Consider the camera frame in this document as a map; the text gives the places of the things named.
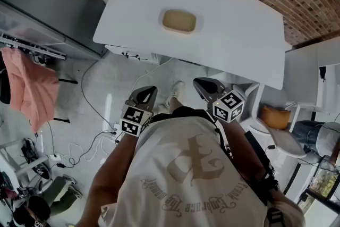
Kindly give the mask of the black office chair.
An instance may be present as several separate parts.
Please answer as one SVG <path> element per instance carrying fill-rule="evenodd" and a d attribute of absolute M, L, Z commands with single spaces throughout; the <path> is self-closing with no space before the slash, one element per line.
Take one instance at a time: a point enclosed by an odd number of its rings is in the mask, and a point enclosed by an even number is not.
<path fill-rule="evenodd" d="M 298 121 L 292 134 L 302 146 L 329 159 L 334 166 L 340 160 L 340 123 Z"/>

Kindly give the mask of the person's right forearm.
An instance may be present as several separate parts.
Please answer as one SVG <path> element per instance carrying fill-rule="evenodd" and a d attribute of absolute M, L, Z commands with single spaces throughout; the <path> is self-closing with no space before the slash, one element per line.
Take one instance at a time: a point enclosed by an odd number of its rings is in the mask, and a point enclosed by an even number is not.
<path fill-rule="evenodd" d="M 244 129 L 235 120 L 230 123 L 221 121 L 221 125 L 240 175 L 253 186 L 263 189 L 262 178 L 266 170 L 248 142 Z"/>

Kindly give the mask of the white power strip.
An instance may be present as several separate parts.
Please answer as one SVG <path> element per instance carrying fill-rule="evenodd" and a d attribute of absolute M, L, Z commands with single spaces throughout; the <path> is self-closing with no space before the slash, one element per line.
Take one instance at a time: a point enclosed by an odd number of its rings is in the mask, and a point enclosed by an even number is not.
<path fill-rule="evenodd" d="M 118 123 L 114 124 L 114 140 L 115 140 L 115 144 L 118 145 L 121 137 L 122 137 L 122 130 L 121 127 Z"/>

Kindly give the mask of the person's left forearm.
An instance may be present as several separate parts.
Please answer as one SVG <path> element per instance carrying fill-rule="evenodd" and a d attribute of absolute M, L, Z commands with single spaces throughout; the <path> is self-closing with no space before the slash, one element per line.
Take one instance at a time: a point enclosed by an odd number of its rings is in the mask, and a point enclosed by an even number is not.
<path fill-rule="evenodd" d="M 87 203 L 111 204 L 117 201 L 118 192 L 126 178 L 134 157 L 138 138 L 125 134 L 105 163 L 96 173 L 87 198 Z"/>

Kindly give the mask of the grey partition panel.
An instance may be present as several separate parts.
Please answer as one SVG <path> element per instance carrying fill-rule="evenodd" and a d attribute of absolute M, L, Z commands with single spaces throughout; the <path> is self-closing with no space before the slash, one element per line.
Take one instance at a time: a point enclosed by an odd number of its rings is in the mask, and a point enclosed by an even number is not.
<path fill-rule="evenodd" d="M 62 52 L 99 59 L 105 46 L 93 37 L 103 0 L 0 0 L 0 34 Z"/>

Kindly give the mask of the person's white printed shirt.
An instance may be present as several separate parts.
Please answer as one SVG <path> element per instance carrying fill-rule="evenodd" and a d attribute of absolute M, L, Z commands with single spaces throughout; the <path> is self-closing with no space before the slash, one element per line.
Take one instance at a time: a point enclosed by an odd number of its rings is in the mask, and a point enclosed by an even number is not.
<path fill-rule="evenodd" d="M 264 204 L 201 117 L 155 122 L 140 135 L 117 202 L 101 208 L 100 227 L 305 227 L 286 203 Z"/>

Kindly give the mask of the person's white shoe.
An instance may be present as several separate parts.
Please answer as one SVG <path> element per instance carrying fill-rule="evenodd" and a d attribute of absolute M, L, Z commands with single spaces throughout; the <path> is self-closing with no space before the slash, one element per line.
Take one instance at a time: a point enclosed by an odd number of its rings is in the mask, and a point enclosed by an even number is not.
<path fill-rule="evenodd" d="M 171 108 L 174 102 L 179 103 L 179 99 L 183 95 L 184 87 L 185 83 L 183 81 L 178 81 L 174 84 L 171 93 L 165 102 L 167 108 Z"/>

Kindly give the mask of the pink cloth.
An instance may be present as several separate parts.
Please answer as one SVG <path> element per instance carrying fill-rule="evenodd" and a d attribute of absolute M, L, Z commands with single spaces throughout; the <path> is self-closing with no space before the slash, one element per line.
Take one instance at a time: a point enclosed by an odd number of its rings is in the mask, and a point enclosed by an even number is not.
<path fill-rule="evenodd" d="M 37 133 L 47 121 L 54 119 L 60 86 L 56 72 L 41 66 L 18 49 L 4 47 L 2 58 L 10 84 L 10 107 L 30 121 Z"/>

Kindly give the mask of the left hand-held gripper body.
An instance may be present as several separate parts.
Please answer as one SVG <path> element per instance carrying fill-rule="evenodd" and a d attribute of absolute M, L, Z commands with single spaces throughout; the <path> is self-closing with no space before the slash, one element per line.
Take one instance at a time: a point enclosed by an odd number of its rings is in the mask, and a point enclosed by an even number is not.
<path fill-rule="evenodd" d="M 137 104 L 132 100 L 127 100 L 121 112 L 120 130 L 123 133 L 139 137 L 151 121 L 152 109 L 153 105 L 150 103 Z"/>

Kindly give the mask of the white chair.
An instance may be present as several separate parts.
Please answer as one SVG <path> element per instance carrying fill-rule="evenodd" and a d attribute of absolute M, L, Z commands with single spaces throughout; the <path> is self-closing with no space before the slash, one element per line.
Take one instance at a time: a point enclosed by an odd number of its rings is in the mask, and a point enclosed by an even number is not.
<path fill-rule="evenodd" d="M 289 123 L 289 128 L 285 130 L 270 128 L 260 119 L 254 119 L 253 117 L 244 120 L 242 124 L 252 133 L 271 136 L 275 147 L 287 155 L 295 158 L 304 158 L 306 157 L 306 153 L 292 134 L 296 119 L 297 115 L 295 115 L 293 121 Z"/>

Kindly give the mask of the beige sponge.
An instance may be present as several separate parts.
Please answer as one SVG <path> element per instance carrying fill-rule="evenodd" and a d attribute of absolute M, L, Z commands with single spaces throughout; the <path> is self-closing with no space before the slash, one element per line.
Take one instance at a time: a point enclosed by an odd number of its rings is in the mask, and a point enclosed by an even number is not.
<path fill-rule="evenodd" d="M 162 25 L 165 29 L 183 34 L 190 34 L 196 28 L 197 18 L 194 14 L 183 10 L 166 10 Z"/>

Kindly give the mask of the orange cushion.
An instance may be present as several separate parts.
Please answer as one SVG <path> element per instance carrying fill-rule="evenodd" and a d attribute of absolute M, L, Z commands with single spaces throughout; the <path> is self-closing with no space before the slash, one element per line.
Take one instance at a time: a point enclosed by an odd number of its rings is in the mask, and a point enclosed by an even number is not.
<path fill-rule="evenodd" d="M 287 128 L 291 112 L 278 110 L 276 108 L 264 106 L 260 112 L 260 120 L 270 128 L 285 130 Z"/>

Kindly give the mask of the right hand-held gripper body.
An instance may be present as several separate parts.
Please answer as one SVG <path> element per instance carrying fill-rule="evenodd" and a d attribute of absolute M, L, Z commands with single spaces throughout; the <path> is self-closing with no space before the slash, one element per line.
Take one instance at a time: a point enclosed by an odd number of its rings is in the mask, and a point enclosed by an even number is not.
<path fill-rule="evenodd" d="M 243 97 L 231 90 L 212 103 L 211 115 L 214 119 L 230 123 L 243 113 L 244 104 Z"/>

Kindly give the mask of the metal rail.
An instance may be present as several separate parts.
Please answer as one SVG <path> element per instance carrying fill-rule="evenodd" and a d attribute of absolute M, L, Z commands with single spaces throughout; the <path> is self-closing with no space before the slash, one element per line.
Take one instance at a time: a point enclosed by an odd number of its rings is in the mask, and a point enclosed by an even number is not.
<path fill-rule="evenodd" d="M 49 48 L 47 46 L 43 45 L 36 45 L 31 42 L 15 38 L 11 35 L 8 35 L 4 32 L 0 32 L 0 43 L 4 44 L 6 47 L 12 47 L 12 48 L 17 48 L 17 49 L 26 49 L 29 52 L 33 53 L 39 53 L 42 55 L 46 55 L 52 58 L 56 58 L 59 60 L 66 60 L 67 55 L 59 52 L 55 49 Z"/>

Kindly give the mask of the person's black shorts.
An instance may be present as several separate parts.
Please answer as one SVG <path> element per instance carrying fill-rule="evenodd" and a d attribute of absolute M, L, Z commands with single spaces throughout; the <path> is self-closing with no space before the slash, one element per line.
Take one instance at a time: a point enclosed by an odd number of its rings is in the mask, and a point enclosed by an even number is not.
<path fill-rule="evenodd" d="M 187 106 L 181 106 L 173 111 L 173 113 L 160 113 L 154 115 L 150 121 L 150 123 L 172 119 L 172 118 L 180 118 L 180 117 L 201 117 L 208 120 L 211 123 L 215 123 L 215 121 L 209 116 L 209 114 L 201 109 L 194 109 Z"/>

